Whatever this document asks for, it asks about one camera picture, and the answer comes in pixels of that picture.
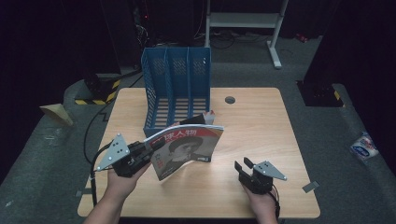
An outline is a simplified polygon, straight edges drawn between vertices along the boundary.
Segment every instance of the round hole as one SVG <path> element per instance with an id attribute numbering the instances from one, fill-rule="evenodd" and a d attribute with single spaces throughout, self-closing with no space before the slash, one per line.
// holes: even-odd
<path id="1" fill-rule="evenodd" d="M 227 104 L 231 105 L 231 104 L 235 103 L 235 98 L 233 98 L 232 96 L 227 96 L 227 97 L 225 98 L 225 102 L 226 102 Z"/>

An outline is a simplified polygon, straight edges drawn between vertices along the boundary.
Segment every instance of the metal stand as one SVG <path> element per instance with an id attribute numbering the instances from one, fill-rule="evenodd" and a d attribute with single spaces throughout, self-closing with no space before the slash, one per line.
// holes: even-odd
<path id="1" fill-rule="evenodd" d="M 267 41 L 267 46 L 274 62 L 274 67 L 280 69 L 282 64 L 277 56 L 275 44 L 285 17 L 288 2 L 289 0 L 283 0 L 279 13 L 211 13 L 210 0 L 207 0 L 205 47 L 210 48 L 210 27 L 273 28 L 273 38 Z"/>

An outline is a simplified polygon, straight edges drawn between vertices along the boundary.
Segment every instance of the table top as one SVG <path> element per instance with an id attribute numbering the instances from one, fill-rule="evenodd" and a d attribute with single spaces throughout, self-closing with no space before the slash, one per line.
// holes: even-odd
<path id="1" fill-rule="evenodd" d="M 234 104 L 225 98 L 232 96 Z M 304 161 L 298 148 L 288 113 L 275 88 L 212 88 L 211 109 L 216 113 L 214 124 L 224 126 L 212 162 L 193 161 L 159 181 L 153 167 L 139 179 L 134 192 L 126 200 L 123 217 L 207 217 L 249 218 L 248 196 L 238 181 L 234 162 L 251 174 L 243 163 L 248 157 L 254 163 L 271 162 L 287 181 L 274 179 L 279 191 L 280 217 L 315 218 L 320 214 L 309 184 Z M 145 89 L 121 89 L 108 121 L 101 146 L 117 133 L 126 142 L 143 141 L 147 114 Z M 96 174 L 97 197 L 106 189 L 106 172 Z M 78 213 L 85 217 L 92 210 L 91 194 L 84 194 Z"/>

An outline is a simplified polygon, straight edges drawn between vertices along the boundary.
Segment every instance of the magazine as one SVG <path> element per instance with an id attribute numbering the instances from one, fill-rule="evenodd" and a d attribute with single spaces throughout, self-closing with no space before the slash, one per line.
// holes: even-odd
<path id="1" fill-rule="evenodd" d="M 147 147 L 165 140 L 151 162 L 159 180 L 163 180 L 188 161 L 210 162 L 224 127 L 207 124 L 171 126 L 144 140 Z"/>

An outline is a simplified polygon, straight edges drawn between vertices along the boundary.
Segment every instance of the person's arm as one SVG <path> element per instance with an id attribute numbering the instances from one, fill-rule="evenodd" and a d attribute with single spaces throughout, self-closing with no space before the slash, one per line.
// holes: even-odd
<path id="1" fill-rule="evenodd" d="M 118 223 L 125 199 L 134 190 L 137 180 L 150 165 L 151 163 L 144 166 L 131 178 L 117 176 L 114 170 L 108 170 L 105 194 L 87 216 L 84 224 Z"/>
<path id="2" fill-rule="evenodd" d="M 260 224 L 277 224 L 276 205 L 274 199 L 268 194 L 254 194 L 244 185 L 242 185 L 242 187 L 247 193 L 250 200 L 250 207 L 256 215 L 257 221 Z"/>

